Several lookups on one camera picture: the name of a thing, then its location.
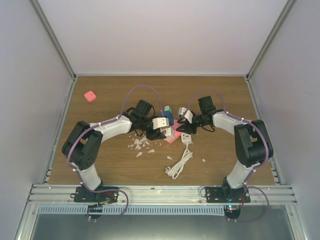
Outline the large pink socket block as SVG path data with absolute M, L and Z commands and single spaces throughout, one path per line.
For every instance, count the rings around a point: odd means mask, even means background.
M 178 121 L 175 119 L 175 120 L 174 120 L 174 125 L 172 126 L 173 129 L 174 129 L 175 138 L 174 138 L 173 140 L 166 141 L 167 143 L 172 144 L 175 140 L 177 140 L 177 139 L 181 136 L 182 133 L 176 131 L 176 129 L 177 129 L 179 126 L 181 126 L 181 124 L 178 123 Z

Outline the blue cube socket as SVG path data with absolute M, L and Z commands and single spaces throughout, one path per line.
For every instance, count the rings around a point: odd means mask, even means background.
M 170 126 L 174 125 L 174 116 L 169 110 L 165 111 L 163 113 L 163 116 L 168 119 L 168 122 L 169 122 Z

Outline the mint green plug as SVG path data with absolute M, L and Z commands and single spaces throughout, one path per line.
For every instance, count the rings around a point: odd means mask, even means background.
M 171 109 L 171 107 L 169 105 L 166 105 L 164 107 L 164 113 L 165 114 L 172 113 L 172 109 Z

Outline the small pink plug adapter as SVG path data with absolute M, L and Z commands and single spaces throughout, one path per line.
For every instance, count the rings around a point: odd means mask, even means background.
M 84 94 L 84 98 L 88 101 L 88 102 L 93 102 L 94 100 L 97 99 L 96 94 L 93 91 L 88 91 Z

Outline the white tiger cube socket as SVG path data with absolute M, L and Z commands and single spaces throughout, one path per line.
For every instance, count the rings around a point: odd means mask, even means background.
M 160 132 L 164 135 L 164 140 L 167 142 L 175 138 L 175 130 L 173 129 L 172 126 L 161 128 Z

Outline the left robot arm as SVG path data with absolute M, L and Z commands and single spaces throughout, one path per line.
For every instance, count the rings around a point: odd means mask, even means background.
M 165 139 L 162 128 L 170 125 L 170 120 L 162 113 L 161 116 L 149 115 L 154 106 L 140 100 L 136 107 L 130 107 L 114 118 L 98 123 L 79 121 L 67 140 L 61 152 L 67 159 L 67 165 L 76 172 L 81 184 L 87 188 L 86 197 L 92 202 L 98 202 L 103 197 L 101 178 L 95 168 L 101 144 L 115 136 L 141 131 L 150 141 Z

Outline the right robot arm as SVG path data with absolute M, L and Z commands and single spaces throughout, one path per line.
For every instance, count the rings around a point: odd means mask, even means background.
M 218 109 L 210 96 L 198 99 L 201 114 L 196 115 L 185 107 L 178 110 L 179 132 L 196 134 L 198 128 L 210 126 L 222 129 L 234 136 L 237 162 L 231 173 L 224 178 L 221 196 L 228 203 L 245 193 L 245 187 L 257 168 L 263 166 L 274 154 L 265 123 L 235 116 L 225 109 Z

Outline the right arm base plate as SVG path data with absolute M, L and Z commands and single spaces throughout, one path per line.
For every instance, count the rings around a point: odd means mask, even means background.
M 221 186 L 205 186 L 200 190 L 200 195 L 206 198 L 207 203 L 240 204 L 250 203 L 249 191 L 243 187 L 238 189 L 224 189 Z

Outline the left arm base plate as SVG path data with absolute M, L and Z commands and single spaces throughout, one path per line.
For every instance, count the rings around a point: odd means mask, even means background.
M 97 191 L 102 193 L 94 193 L 87 190 L 84 186 L 78 186 L 75 193 L 71 193 L 70 197 L 75 203 L 99 203 L 112 204 L 118 201 L 119 188 L 115 186 L 101 186 Z

